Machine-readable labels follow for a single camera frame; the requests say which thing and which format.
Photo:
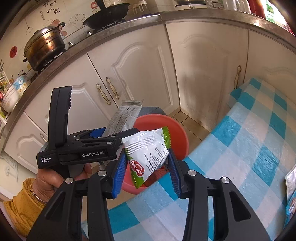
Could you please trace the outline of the yellow sleeved left forearm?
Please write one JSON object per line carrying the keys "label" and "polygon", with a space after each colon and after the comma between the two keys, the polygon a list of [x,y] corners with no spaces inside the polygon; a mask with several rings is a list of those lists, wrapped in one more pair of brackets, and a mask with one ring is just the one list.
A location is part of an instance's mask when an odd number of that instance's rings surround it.
{"label": "yellow sleeved left forearm", "polygon": [[24,240],[46,202],[41,201],[32,190],[35,178],[27,178],[23,182],[22,190],[9,201],[1,203],[1,211],[14,231]]}

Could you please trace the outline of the person's left hand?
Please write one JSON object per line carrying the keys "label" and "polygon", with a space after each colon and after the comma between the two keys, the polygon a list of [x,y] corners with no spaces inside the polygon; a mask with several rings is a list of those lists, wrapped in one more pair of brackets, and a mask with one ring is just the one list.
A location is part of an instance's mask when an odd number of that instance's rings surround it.
{"label": "person's left hand", "polygon": [[64,181],[65,179],[52,169],[39,169],[32,183],[32,192],[39,201],[47,203]]}

